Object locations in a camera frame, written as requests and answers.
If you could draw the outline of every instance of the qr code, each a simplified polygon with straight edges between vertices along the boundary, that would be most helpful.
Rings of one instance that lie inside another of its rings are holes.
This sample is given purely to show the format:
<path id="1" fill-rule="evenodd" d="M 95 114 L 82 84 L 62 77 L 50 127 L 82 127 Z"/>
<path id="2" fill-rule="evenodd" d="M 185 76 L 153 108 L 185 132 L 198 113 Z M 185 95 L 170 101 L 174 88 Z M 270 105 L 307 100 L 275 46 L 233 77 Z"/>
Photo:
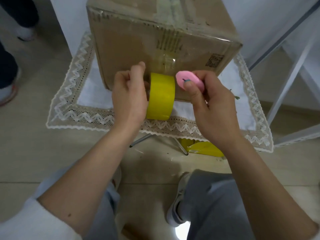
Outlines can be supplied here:
<path id="1" fill-rule="evenodd" d="M 224 55 L 212 54 L 205 66 L 217 68 L 220 62 L 223 60 L 223 58 L 224 58 Z"/>

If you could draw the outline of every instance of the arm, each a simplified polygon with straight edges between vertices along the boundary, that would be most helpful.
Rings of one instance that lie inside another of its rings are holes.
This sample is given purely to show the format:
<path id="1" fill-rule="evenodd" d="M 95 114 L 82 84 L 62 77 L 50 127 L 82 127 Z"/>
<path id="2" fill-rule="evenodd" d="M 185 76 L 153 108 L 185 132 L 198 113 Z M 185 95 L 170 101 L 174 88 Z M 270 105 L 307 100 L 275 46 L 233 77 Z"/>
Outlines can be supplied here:
<path id="1" fill-rule="evenodd" d="M 89 230 L 112 175 L 146 116 L 145 64 L 118 72 L 112 129 L 37 200 L 81 236 Z"/>
<path id="2" fill-rule="evenodd" d="M 232 92 L 214 72 L 194 73 L 206 87 L 202 94 L 192 81 L 184 84 L 191 96 L 196 123 L 202 135 L 226 156 L 256 239 L 311 239 L 317 234 L 318 225 L 241 135 Z"/>

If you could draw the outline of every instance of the forearm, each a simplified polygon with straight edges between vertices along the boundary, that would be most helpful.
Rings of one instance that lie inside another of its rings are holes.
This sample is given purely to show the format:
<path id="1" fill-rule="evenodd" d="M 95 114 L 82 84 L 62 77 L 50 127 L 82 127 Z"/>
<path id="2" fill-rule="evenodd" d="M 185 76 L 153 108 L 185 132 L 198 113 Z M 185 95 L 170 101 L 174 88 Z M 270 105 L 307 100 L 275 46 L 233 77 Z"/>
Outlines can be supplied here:
<path id="1" fill-rule="evenodd" d="M 239 138 L 223 150 L 257 239 L 307 240 L 318 226 L 298 206 L 253 146 Z"/>
<path id="2" fill-rule="evenodd" d="M 38 198 L 39 203 L 84 236 L 133 138 L 134 133 L 130 130 L 111 129 Z"/>

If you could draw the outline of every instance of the left hand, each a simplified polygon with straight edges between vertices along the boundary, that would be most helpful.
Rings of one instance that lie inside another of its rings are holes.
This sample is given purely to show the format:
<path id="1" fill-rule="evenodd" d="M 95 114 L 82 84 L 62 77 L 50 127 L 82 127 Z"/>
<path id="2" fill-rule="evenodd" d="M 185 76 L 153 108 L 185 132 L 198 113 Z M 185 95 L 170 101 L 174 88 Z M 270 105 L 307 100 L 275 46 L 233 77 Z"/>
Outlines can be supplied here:
<path id="1" fill-rule="evenodd" d="M 147 94 L 143 81 L 146 65 L 139 62 L 130 71 L 117 72 L 114 77 L 112 102 L 114 126 L 138 133 L 147 113 Z"/>

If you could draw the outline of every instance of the yellow tape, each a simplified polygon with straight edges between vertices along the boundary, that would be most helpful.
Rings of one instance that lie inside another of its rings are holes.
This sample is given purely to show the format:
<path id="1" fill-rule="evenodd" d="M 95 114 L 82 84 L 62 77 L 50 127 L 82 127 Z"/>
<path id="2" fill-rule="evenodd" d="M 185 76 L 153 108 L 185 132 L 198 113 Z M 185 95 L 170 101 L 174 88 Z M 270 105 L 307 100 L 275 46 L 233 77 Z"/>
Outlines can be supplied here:
<path id="1" fill-rule="evenodd" d="M 147 119 L 167 120 L 174 107 L 175 82 L 173 76 L 157 73 L 150 75 L 149 105 Z"/>

